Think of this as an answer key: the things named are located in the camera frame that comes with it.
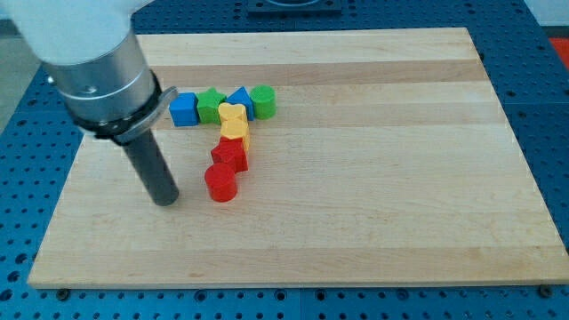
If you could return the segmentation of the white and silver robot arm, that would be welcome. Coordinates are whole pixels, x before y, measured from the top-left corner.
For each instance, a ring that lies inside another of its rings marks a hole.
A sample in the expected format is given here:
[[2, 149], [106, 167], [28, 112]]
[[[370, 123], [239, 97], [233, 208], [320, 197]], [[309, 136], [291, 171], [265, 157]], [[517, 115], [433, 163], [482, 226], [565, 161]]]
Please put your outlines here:
[[131, 17], [151, 0], [1, 0], [83, 131], [126, 144], [178, 96], [152, 72]]

